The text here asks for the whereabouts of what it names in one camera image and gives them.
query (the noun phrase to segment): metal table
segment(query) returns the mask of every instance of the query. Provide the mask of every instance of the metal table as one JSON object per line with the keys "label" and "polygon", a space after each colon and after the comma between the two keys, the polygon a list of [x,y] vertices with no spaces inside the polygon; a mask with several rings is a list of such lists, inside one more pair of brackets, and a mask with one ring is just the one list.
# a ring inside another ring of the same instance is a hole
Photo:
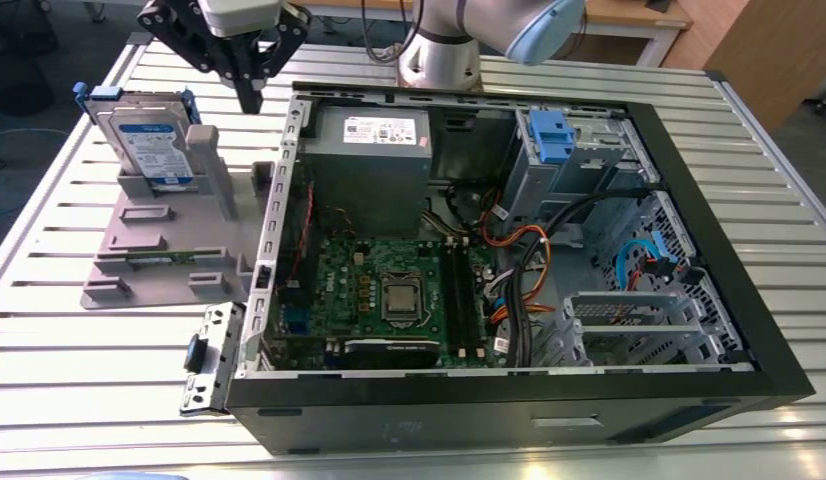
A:
{"label": "metal table", "polygon": [[[307,46],[273,79],[262,114],[159,44],[127,45],[106,77],[187,84],[231,170],[277,155],[293,80],[390,84],[354,48]],[[271,459],[227,418],[177,415],[183,345],[201,306],[83,311],[81,284],[118,195],[114,154],[79,120],[0,249],[0,476],[103,469],[190,478],[826,478],[826,211],[728,85],[701,72],[482,62],[490,91],[656,105],[817,394],[662,445]]]}

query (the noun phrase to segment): blue plastic latch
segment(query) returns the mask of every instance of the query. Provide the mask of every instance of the blue plastic latch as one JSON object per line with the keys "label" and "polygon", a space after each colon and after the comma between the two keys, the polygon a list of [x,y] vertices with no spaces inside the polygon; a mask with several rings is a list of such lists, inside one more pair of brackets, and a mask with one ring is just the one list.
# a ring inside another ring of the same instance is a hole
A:
{"label": "blue plastic latch", "polygon": [[89,115],[89,120],[91,120],[91,124],[97,125],[97,123],[94,122],[94,117],[91,116],[91,114],[89,113],[89,109],[86,108],[86,90],[87,89],[89,87],[86,86],[85,83],[82,82],[74,83],[74,88],[71,88],[71,91],[74,92],[74,102],[77,103],[79,110],[82,110],[82,113]]}
{"label": "blue plastic latch", "polygon": [[198,108],[195,108],[195,94],[193,91],[183,87],[181,92],[181,100],[186,106],[186,114],[189,115],[189,123],[193,125],[201,125],[201,116],[198,115]]}
{"label": "blue plastic latch", "polygon": [[565,163],[574,150],[574,129],[562,113],[530,110],[530,133],[540,147],[540,162]]}
{"label": "blue plastic latch", "polygon": [[122,92],[121,87],[103,87],[98,85],[91,89],[89,100],[118,100]]}

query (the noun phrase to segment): green circuit board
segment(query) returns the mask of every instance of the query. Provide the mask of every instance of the green circuit board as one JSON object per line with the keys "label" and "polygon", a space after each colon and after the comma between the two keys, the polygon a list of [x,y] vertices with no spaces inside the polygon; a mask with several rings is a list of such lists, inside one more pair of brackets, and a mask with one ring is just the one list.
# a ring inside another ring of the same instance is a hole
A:
{"label": "green circuit board", "polygon": [[[441,349],[441,367],[490,366],[493,359],[488,352],[484,358],[458,358],[448,352],[440,248],[440,242],[414,240],[333,238],[322,241],[307,335],[299,339],[287,336],[289,358],[294,359],[297,368],[325,368],[322,340],[350,337],[434,341]],[[469,248],[469,260],[474,272],[481,272],[490,262],[488,249]],[[420,318],[400,328],[384,319],[384,283],[394,281],[420,285]],[[480,338],[484,338],[480,304],[474,305],[474,311]]]}

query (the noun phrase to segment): white label sticker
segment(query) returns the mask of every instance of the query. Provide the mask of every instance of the white label sticker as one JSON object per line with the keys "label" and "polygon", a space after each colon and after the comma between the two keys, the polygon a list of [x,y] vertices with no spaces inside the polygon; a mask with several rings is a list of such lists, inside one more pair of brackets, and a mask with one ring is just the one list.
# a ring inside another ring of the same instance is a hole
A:
{"label": "white label sticker", "polygon": [[492,349],[496,352],[508,353],[509,352],[509,340],[506,340],[502,337],[494,337],[494,345],[492,346]]}
{"label": "white label sticker", "polygon": [[509,212],[506,210],[504,210],[504,207],[501,207],[497,203],[494,204],[494,206],[492,207],[492,214],[500,218],[501,220],[506,220],[506,215],[509,214]]}
{"label": "white label sticker", "polygon": [[118,130],[145,178],[159,185],[182,185],[191,181],[186,156],[174,148],[177,133],[171,125],[118,125]]}
{"label": "white label sticker", "polygon": [[417,145],[410,118],[349,117],[343,120],[343,143]]}

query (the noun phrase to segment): hard drive label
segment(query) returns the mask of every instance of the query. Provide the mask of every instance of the hard drive label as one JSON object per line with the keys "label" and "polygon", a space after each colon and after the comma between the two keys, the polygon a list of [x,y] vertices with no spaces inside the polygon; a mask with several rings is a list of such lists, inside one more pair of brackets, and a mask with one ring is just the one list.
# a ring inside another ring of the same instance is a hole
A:
{"label": "hard drive label", "polygon": [[177,133],[171,125],[118,125],[118,130],[145,178],[161,185],[182,185],[191,181],[186,156],[174,148]]}

